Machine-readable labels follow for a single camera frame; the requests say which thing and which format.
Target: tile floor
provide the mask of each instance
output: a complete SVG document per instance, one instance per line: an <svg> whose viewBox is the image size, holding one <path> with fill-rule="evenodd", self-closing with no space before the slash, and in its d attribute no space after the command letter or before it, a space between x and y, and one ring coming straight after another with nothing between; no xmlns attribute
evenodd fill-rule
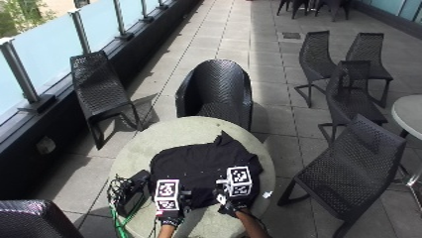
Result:
<svg viewBox="0 0 422 238"><path fill-rule="evenodd" d="M273 237L331 237L341 222L314 200L277 207L276 200L296 172L308 165L327 147L317 124L330 121L325 96L316 90L313 108L308 108L294 86L306 82L298 65L304 37L310 31L330 30L333 60L345 58L358 32L385 34L382 59L394 75L387 97L385 127L399 133L390 117L390 107L401 96L422 92L422 41L393 29L358 11L345 20L339 12L335 23L325 8L318 17L297 19L281 11L280 1L205 0L188 16L150 63L128 88L142 114L144 127L176 118L174 93L188 72L209 59L234 60L248 71L253 90L252 132L272 155L277 187L270 208L264 215ZM301 40L284 39L282 32L296 32ZM379 95L382 83L370 85ZM111 136L97 151L87 132L69 146L60 162L33 198L55 201L87 238L114 237L108 213L107 177L118 151L136 135L120 119L104 123ZM409 137L403 165L414 168L422 159L422 143ZM406 189L391 186L351 228L347 237L411 238L422 235L422 219Z"/></svg>

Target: white table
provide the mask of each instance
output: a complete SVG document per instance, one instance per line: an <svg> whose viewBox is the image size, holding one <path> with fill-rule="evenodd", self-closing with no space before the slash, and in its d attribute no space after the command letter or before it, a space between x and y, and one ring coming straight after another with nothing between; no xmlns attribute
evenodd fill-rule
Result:
<svg viewBox="0 0 422 238"><path fill-rule="evenodd" d="M273 191L276 186L276 172L272 158L256 137L237 125L209 117L185 117L172 121L160 122L137 134L120 151L113 163L109 180L118 174L130 178L140 170L149 171L149 162L165 149L210 143L221 130L237 140L248 152L258 156L264 172L260 175L261 190L252 206L252 213L260 217L268 206L269 198L262 197L264 191ZM218 205L193 210L185 223L177 229L174 237L238 237L244 233L241 222L217 213ZM126 230L134 237L148 237L153 228L156 205L150 203L141 209Z"/></svg>
<svg viewBox="0 0 422 238"><path fill-rule="evenodd" d="M401 97L393 104L391 115L402 127L401 137L407 134L422 140L422 95L410 95ZM415 169L413 175L405 171L405 177L401 182L410 188L422 211L422 184L419 178L422 176L422 166Z"/></svg>

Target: chair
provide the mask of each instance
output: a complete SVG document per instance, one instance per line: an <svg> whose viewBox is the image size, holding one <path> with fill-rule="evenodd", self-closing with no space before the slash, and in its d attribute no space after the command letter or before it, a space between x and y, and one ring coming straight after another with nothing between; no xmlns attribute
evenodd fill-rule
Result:
<svg viewBox="0 0 422 238"><path fill-rule="evenodd" d="M361 114L377 125L387 120L373 105L367 94L369 61L341 61L326 89L326 98L333 123L320 124L321 132L331 143L335 139L337 127L347 125L353 117ZM333 127L330 136L324 127Z"/></svg>
<svg viewBox="0 0 422 238"><path fill-rule="evenodd" d="M320 9L324 5L329 5L331 11L331 21L335 22L335 16L338 15L338 11L341 7L345 9L346 20L349 19L349 12L351 8L351 0L320 0L317 6L316 17L318 16Z"/></svg>
<svg viewBox="0 0 422 238"><path fill-rule="evenodd" d="M312 107L312 87L314 86L325 93L325 90L314 84L314 81L330 78L335 69L329 53L329 36L330 31L309 32L300 53L300 63L309 83L294 87L294 89L305 98L309 107ZM305 87L308 87L308 95L300 90Z"/></svg>
<svg viewBox="0 0 422 238"><path fill-rule="evenodd" d="M308 9L309 9L309 1L310 0L281 0L280 6L278 6L278 11L277 11L277 16L280 16L280 11L281 11L281 8L285 5L285 3L286 3L286 11L289 11L290 1L293 1L292 19L294 19L296 13L298 12L302 4L305 4L305 16L308 16Z"/></svg>
<svg viewBox="0 0 422 238"><path fill-rule="evenodd" d="M333 236L343 237L393 182L405 144L403 138L357 115L327 150L296 174L277 204L312 196L343 221ZM290 198L296 183L308 194Z"/></svg>
<svg viewBox="0 0 422 238"><path fill-rule="evenodd" d="M104 134L97 123L120 115L124 108L130 106L137 128L140 118L136 107L125 94L104 51L71 57L71 75L84 118L100 150L104 146Z"/></svg>
<svg viewBox="0 0 422 238"><path fill-rule="evenodd" d="M250 130L252 90L248 73L226 59L210 59L188 74L176 93L177 117L206 116Z"/></svg>
<svg viewBox="0 0 422 238"><path fill-rule="evenodd" d="M0 236L81 238L63 211L48 200L0 201Z"/></svg>
<svg viewBox="0 0 422 238"><path fill-rule="evenodd" d="M370 70L369 79L383 79L385 87L381 99L377 100L371 97L371 100L385 108L386 104L386 94L389 89L390 81L393 77L386 71L382 60L381 60L381 50L382 50L382 33L358 33L351 47L349 49L346 60L370 60Z"/></svg>

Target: glass wall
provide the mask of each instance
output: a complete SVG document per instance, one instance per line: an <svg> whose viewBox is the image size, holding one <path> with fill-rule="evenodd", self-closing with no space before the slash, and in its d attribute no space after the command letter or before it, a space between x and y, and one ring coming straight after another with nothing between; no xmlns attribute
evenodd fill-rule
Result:
<svg viewBox="0 0 422 238"><path fill-rule="evenodd" d="M95 0L80 8L80 20L92 52L101 50L118 36L113 0ZM146 13L158 6L158 0L145 0ZM120 0L124 29L142 19L141 0ZM28 73L36 93L43 94L71 73L72 56L83 54L75 22L69 14L19 34L12 41L19 59ZM0 124L5 112L25 99L9 65L0 54Z"/></svg>
<svg viewBox="0 0 422 238"><path fill-rule="evenodd" d="M409 21L422 24L422 0L355 0Z"/></svg>
<svg viewBox="0 0 422 238"><path fill-rule="evenodd" d="M0 118L1 115L24 99L23 90L0 53Z"/></svg>
<svg viewBox="0 0 422 238"><path fill-rule="evenodd" d="M12 43L35 88L43 93L69 74L69 57L81 54L71 16L21 33Z"/></svg>
<svg viewBox="0 0 422 238"><path fill-rule="evenodd" d="M80 9L80 18L92 52L101 50L118 36L113 0L100 0Z"/></svg>

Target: black glove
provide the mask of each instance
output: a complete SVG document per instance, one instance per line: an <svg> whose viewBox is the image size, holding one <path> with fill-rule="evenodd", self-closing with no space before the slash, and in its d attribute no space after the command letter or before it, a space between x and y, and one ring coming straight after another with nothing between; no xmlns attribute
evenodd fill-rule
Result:
<svg viewBox="0 0 422 238"><path fill-rule="evenodd" d="M246 204L245 200L228 200L225 205L221 205L218 212L237 218L236 211L248 208Z"/></svg>
<svg viewBox="0 0 422 238"><path fill-rule="evenodd" d="M172 225L176 228L184 223L185 215L184 211L162 211L162 214L157 215L161 225Z"/></svg>

